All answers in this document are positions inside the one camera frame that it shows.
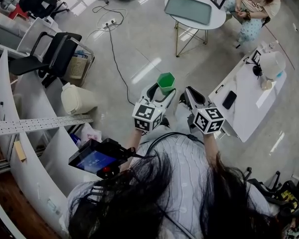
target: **small screen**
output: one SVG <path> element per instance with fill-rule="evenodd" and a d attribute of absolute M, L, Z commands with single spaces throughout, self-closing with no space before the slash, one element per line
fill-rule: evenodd
<path fill-rule="evenodd" d="M 98 151 L 93 151 L 81 160 L 80 163 L 77 164 L 77 167 L 90 173 L 96 173 L 116 160 L 116 158 L 109 157 Z"/>

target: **round white table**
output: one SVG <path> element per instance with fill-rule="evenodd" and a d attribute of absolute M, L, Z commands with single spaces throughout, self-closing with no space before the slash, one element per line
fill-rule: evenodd
<path fill-rule="evenodd" d="M 194 37 L 203 41 L 203 43 L 201 45 L 207 44 L 207 41 L 208 41 L 208 30 L 210 30 L 210 29 L 216 29 L 216 28 L 220 27 L 222 24 L 225 23 L 225 20 L 226 20 L 226 12 L 225 11 L 223 11 L 221 9 L 218 9 L 216 7 L 216 5 L 214 5 L 211 0 L 197 0 L 197 1 L 201 1 L 201 2 L 204 2 L 204 3 L 207 3 L 207 4 L 211 5 L 210 22 L 209 22 L 208 25 L 205 25 L 205 24 L 201 24 L 201 23 L 198 23 L 198 22 L 186 19 L 186 18 L 182 18 L 182 17 L 177 17 L 177 16 L 172 16 L 171 15 L 171 17 L 173 19 L 175 19 L 175 21 L 176 21 L 176 23 L 175 23 L 175 29 L 176 29 L 176 57 L 180 56 L 181 52 L 184 50 L 184 48 L 190 43 L 190 41 Z M 187 27 L 190 27 L 190 28 L 193 28 L 193 29 L 197 29 L 197 31 L 194 34 L 192 34 L 189 31 L 187 31 L 185 29 L 182 29 L 186 33 L 188 33 L 189 35 L 191 35 L 191 38 L 185 44 L 185 46 L 182 48 L 182 50 L 178 53 L 177 52 L 177 47 L 178 47 L 178 29 L 180 28 L 179 25 L 178 25 L 179 23 L 181 23 L 181 24 L 183 24 L 183 25 L 185 25 Z M 198 36 L 196 36 L 196 34 L 198 33 L 199 30 L 205 30 L 205 40 L 203 40 L 202 38 L 199 38 Z"/>

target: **power strip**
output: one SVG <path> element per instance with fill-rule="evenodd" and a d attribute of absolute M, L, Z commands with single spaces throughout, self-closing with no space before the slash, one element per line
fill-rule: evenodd
<path fill-rule="evenodd" d="M 107 27 L 109 27 L 111 25 L 114 25 L 114 24 L 116 24 L 116 20 L 114 18 L 112 18 L 109 21 L 104 22 L 102 26 L 103 26 L 103 28 L 107 28 Z"/>
<path fill-rule="evenodd" d="M 0 136 L 33 132 L 57 128 L 60 126 L 77 125 L 93 122 L 89 115 L 75 115 L 48 119 L 26 119 L 18 121 L 0 121 Z"/>

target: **wooden floor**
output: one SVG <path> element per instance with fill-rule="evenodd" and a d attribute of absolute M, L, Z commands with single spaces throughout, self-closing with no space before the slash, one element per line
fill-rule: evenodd
<path fill-rule="evenodd" d="M 0 151 L 0 160 L 2 159 L 4 157 Z M 20 191 L 10 172 L 0 175 L 0 204 L 27 239 L 60 238 L 36 213 Z M 2 231 L 1 233 L 0 239 L 5 239 L 5 233 Z"/>

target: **floral pants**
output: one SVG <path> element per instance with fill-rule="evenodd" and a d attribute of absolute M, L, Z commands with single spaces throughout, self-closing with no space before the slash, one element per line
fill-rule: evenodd
<path fill-rule="evenodd" d="M 235 0 L 226 0 L 224 3 L 224 9 L 227 12 L 234 12 L 235 6 L 236 6 Z M 241 10 L 247 11 L 247 8 L 243 3 L 241 4 Z M 244 20 L 242 23 L 242 28 L 240 29 L 238 42 L 242 44 L 246 41 L 254 40 L 259 35 L 262 26 L 263 26 L 262 19 L 252 18 L 249 21 Z"/>

